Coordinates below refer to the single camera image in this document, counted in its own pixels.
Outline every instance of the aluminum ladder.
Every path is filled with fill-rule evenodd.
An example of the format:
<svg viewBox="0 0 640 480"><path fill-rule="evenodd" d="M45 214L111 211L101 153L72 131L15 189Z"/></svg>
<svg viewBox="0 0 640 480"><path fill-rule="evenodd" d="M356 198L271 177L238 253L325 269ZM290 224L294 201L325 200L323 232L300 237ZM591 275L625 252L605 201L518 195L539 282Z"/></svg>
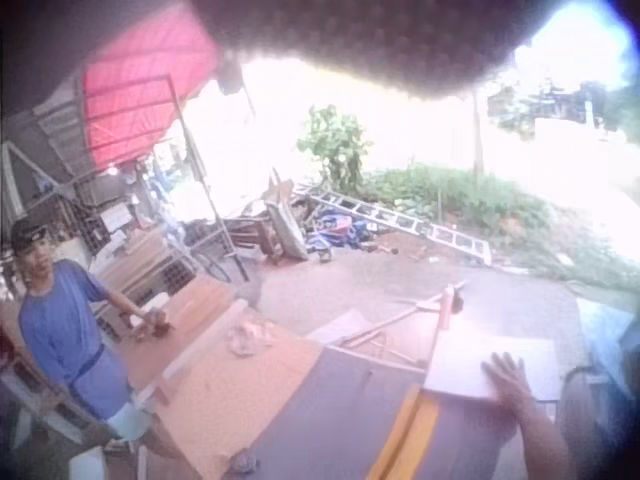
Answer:
<svg viewBox="0 0 640 480"><path fill-rule="evenodd" d="M491 249L486 240L480 240L452 228L410 217L388 208L371 205L346 195L322 191L316 186L296 185L293 194L327 205L347 215L416 237L426 238L440 245L446 245L482 260L486 266L491 266Z"/></svg>

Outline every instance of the blue shirt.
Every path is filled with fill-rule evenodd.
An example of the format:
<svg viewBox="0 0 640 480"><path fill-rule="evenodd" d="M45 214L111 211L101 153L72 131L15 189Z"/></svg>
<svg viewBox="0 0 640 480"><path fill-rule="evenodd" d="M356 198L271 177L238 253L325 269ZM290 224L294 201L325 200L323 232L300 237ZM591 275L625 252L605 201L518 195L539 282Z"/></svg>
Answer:
<svg viewBox="0 0 640 480"><path fill-rule="evenodd" d="M56 262L54 283L42 296L27 295L19 316L24 341L40 369L53 381L70 386L81 404L101 420L115 415L129 400L124 362L108 348L78 376L102 344L90 302L107 299L100 282L69 260Z"/></svg>

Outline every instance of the red awning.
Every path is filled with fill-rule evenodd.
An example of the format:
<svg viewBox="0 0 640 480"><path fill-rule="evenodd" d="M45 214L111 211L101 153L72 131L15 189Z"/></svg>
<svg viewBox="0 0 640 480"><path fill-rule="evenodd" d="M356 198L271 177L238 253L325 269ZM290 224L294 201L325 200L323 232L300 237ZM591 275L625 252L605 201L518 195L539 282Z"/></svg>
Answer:
<svg viewBox="0 0 640 480"><path fill-rule="evenodd" d="M145 19L101 49L83 85L96 169L148 154L176 118L171 85L184 105L213 77L216 54L215 42L185 4Z"/></svg>

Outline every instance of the sky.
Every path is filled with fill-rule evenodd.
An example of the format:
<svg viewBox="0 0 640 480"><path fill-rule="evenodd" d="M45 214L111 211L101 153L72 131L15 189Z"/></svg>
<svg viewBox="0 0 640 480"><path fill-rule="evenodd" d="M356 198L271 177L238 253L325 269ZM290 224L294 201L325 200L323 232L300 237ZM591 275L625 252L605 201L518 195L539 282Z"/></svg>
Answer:
<svg viewBox="0 0 640 480"><path fill-rule="evenodd" d="M609 90L628 84L637 68L632 30L605 1L579 1L561 8L531 41L516 50L516 63L530 81L550 76L567 90L597 81Z"/></svg>

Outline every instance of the person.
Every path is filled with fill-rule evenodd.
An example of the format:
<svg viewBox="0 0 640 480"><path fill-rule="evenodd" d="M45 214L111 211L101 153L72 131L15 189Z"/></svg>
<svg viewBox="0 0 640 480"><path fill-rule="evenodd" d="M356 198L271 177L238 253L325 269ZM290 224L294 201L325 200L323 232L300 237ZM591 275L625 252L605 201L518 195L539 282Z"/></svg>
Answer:
<svg viewBox="0 0 640 480"><path fill-rule="evenodd" d="M29 218L13 225L11 247L27 287L19 327L42 372L121 439L141 440L163 453L171 451L150 428L151 415L131 402L125 364L102 343L90 303L106 300L149 325L165 324L164 314L144 312L71 260L54 263L46 227Z"/></svg>
<svg viewBox="0 0 640 480"><path fill-rule="evenodd" d="M569 448L560 431L538 409L525 374L524 362L494 353L482 368L496 387L500 402L515 416L522 431L528 480L575 478Z"/></svg>

